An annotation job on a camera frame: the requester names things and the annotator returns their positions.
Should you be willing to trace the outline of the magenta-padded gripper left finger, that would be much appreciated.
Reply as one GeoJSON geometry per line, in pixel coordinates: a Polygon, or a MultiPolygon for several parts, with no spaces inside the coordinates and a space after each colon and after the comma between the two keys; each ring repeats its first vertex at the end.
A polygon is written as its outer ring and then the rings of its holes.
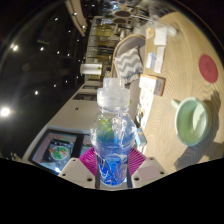
{"type": "Polygon", "coordinates": [[[94,148],[88,149],[79,158],[72,157],[59,177],[90,189],[99,187],[98,163],[94,148]]]}

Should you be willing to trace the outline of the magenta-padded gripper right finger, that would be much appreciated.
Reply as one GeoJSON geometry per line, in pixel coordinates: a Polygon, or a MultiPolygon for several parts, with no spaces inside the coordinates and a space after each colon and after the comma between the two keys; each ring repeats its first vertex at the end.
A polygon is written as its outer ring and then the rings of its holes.
{"type": "Polygon", "coordinates": [[[166,176],[165,169],[154,157],[146,157],[132,148],[128,155],[128,173],[133,188],[140,188],[166,176]]]}

